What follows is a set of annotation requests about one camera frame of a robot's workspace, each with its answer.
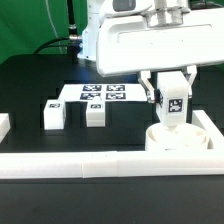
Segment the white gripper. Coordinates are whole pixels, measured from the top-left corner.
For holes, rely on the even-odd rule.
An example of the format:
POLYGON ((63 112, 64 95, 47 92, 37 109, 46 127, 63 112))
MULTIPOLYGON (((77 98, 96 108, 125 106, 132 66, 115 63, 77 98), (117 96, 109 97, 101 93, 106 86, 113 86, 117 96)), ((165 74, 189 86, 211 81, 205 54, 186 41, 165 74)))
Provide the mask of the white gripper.
POLYGON ((184 67, 192 98, 197 66, 224 62, 224 8, 191 10, 185 0, 105 0, 99 21, 98 72, 141 71, 138 82, 149 103, 156 102, 150 71, 184 67))

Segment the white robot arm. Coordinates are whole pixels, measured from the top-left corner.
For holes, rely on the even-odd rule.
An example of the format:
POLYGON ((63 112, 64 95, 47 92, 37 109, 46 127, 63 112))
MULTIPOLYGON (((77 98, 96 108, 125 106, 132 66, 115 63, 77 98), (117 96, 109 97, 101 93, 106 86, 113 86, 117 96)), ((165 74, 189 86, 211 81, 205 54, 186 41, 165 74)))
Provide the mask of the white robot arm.
POLYGON ((224 63, 224 8, 192 10, 188 0, 87 0, 88 25, 79 57, 103 77, 138 73, 148 101, 156 71, 224 63))

